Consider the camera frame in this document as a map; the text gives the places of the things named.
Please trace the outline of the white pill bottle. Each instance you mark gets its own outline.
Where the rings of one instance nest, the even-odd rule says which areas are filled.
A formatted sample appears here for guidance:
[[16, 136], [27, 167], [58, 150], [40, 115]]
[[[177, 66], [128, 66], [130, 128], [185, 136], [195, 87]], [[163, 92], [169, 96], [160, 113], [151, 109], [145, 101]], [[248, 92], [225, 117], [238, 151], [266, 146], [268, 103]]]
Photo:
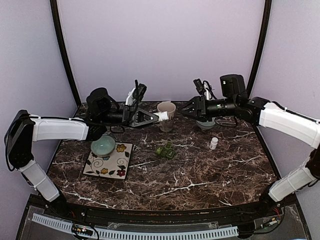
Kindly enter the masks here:
[[157, 116], [158, 122], [168, 121], [170, 119], [167, 111], [155, 112], [154, 115]]
[[215, 150], [217, 148], [217, 145], [218, 145], [218, 141], [219, 139], [217, 137], [213, 137], [210, 141], [210, 145], [209, 145], [209, 148], [211, 150]]

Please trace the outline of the green weekly pill organizer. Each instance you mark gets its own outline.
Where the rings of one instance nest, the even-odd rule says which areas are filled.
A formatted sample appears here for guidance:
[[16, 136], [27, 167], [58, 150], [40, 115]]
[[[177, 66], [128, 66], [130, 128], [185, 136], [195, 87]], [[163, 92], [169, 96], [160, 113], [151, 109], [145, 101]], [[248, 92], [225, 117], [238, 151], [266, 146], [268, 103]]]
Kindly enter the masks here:
[[156, 149], [155, 154], [171, 160], [175, 156], [176, 152], [173, 149], [173, 143], [171, 141], [168, 141], [164, 146], [159, 146]]

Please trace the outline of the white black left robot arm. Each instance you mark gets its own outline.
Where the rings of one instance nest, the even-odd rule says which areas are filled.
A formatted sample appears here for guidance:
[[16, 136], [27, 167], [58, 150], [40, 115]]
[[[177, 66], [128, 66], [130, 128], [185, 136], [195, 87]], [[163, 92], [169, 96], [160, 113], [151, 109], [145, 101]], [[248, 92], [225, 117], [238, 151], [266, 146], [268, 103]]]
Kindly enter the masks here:
[[104, 87], [96, 88], [86, 98], [86, 117], [46, 117], [20, 110], [5, 137], [5, 159], [10, 171], [18, 170], [42, 197], [51, 203], [51, 210], [60, 218], [67, 218], [70, 206], [32, 154], [34, 142], [46, 140], [98, 140], [110, 127], [136, 128], [162, 121], [157, 114], [139, 108], [147, 87], [139, 84], [120, 106]]

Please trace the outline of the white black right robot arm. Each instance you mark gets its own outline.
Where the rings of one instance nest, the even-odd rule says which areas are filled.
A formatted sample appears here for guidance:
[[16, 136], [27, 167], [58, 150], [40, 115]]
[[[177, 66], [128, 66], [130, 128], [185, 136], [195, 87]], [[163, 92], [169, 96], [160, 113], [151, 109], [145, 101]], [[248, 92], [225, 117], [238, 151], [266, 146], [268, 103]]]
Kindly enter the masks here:
[[287, 176], [271, 184], [255, 205], [255, 213], [266, 217], [275, 203], [320, 179], [320, 122], [281, 106], [276, 101], [261, 97], [249, 98], [244, 78], [239, 74], [220, 77], [222, 99], [207, 99], [204, 82], [195, 79], [198, 96], [193, 97], [178, 111], [199, 122], [218, 117], [235, 117], [253, 126], [270, 128], [294, 137], [313, 148], [306, 162]]

